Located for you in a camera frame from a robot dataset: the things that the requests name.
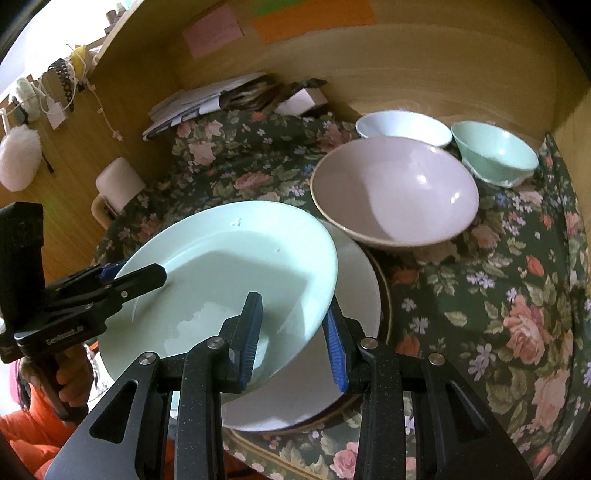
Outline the orange sleeve forearm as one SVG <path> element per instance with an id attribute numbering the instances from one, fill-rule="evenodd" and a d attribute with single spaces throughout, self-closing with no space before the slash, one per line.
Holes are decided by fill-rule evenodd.
<path id="1" fill-rule="evenodd" d="M 28 409 L 1 417 L 2 435 L 36 479 L 45 478 L 53 459 L 76 428 L 59 419 L 45 394 L 36 388 L 31 391 Z"/>

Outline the person's left hand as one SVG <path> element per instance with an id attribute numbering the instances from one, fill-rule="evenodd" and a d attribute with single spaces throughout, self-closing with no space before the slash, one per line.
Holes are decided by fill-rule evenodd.
<path id="1" fill-rule="evenodd" d="M 84 344 L 61 352 L 24 357 L 20 361 L 19 373 L 41 391 L 64 423 L 79 425 L 87 416 L 94 373 Z"/>

